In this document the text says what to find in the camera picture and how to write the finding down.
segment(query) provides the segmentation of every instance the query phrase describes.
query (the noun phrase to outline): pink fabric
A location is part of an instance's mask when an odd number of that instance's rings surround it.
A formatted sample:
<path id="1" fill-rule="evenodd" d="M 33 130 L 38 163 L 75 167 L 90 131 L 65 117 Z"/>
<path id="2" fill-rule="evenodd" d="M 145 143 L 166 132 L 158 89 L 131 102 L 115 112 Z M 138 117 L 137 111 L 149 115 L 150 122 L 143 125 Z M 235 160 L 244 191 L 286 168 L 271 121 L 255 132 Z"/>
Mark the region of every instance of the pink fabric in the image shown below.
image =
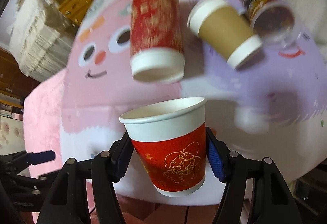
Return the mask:
<path id="1" fill-rule="evenodd" d="M 60 150 L 60 111 L 63 98 L 63 80 L 66 69 L 40 84 L 25 99 L 24 103 L 24 138 L 27 152 L 53 150 L 54 161 L 30 166 L 31 176 L 60 169 L 62 167 Z"/>

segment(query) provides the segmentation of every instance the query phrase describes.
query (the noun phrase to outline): cable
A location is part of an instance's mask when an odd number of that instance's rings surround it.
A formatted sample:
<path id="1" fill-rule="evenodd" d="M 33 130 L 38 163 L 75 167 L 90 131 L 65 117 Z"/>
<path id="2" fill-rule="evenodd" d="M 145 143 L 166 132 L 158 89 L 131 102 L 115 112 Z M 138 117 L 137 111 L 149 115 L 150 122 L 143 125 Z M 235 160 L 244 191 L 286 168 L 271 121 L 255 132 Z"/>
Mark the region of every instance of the cable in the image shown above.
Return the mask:
<path id="1" fill-rule="evenodd" d="M 188 216 L 188 210 L 189 210 L 190 206 L 187 207 L 186 212 L 185 212 L 185 219 L 184 219 L 184 224 L 187 223 L 187 216 Z"/>
<path id="2" fill-rule="evenodd" d="M 94 210 L 95 210 L 95 207 L 90 211 L 90 215 L 93 213 Z"/>

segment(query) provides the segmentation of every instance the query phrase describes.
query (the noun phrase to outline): wooden drawer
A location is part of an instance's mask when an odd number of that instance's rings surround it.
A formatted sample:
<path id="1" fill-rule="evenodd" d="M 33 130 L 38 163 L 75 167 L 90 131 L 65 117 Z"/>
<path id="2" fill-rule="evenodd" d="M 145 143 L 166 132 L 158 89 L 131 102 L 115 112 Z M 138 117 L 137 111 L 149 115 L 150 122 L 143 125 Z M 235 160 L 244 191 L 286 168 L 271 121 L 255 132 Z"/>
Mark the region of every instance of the wooden drawer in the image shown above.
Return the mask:
<path id="1" fill-rule="evenodd" d="M 77 12 L 93 0 L 68 0 L 67 3 L 63 2 L 59 7 L 61 11 L 67 18 L 71 19 L 71 16 L 77 14 Z"/>
<path id="2" fill-rule="evenodd" d="M 87 5 L 85 5 L 82 9 L 80 9 L 74 16 L 71 17 L 71 20 L 80 25 L 83 21 L 84 16 L 86 15 L 89 7 L 91 6 L 92 2 L 89 2 Z"/>

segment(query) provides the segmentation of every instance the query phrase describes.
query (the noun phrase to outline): blue gripper pad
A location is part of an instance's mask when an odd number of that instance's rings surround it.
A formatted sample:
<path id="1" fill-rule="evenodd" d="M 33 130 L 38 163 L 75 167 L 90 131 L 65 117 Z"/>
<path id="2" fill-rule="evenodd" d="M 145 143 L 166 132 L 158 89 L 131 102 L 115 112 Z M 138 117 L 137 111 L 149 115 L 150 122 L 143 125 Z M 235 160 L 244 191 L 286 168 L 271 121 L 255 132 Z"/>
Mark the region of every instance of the blue gripper pad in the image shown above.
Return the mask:
<path id="1" fill-rule="evenodd" d="M 124 145 L 121 151 L 121 155 L 116 161 L 116 176 L 118 179 L 121 179 L 122 177 L 125 176 L 133 151 L 134 151 L 134 147 L 129 139 Z"/>
<path id="2" fill-rule="evenodd" d="M 30 165 L 38 165 L 52 161 L 56 158 L 55 152 L 52 150 L 39 152 L 39 153 L 27 153 L 27 163 Z"/>
<path id="3" fill-rule="evenodd" d="M 223 161 L 215 148 L 213 142 L 207 138 L 207 157 L 211 166 L 211 169 L 216 178 L 221 182 L 225 181 L 225 174 L 223 170 Z"/>

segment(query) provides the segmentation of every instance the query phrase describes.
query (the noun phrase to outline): cartoon eye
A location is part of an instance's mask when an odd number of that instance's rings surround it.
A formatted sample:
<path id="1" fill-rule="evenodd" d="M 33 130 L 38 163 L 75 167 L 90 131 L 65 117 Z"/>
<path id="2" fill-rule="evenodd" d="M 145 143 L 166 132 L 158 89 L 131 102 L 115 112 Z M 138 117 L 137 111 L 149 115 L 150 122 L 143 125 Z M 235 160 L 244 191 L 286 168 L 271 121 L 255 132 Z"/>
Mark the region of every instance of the cartoon eye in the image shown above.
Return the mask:
<path id="1" fill-rule="evenodd" d="M 111 53 L 120 53 L 130 47 L 130 26 L 123 26 L 110 37 L 108 48 Z"/>
<path id="2" fill-rule="evenodd" d="M 88 44 L 83 49 L 83 51 L 81 52 L 80 57 L 78 59 L 79 66 L 83 67 L 89 63 L 89 61 L 91 60 L 92 56 L 95 53 L 95 47 L 96 47 L 96 45 L 94 43 L 91 43 L 91 44 Z"/>

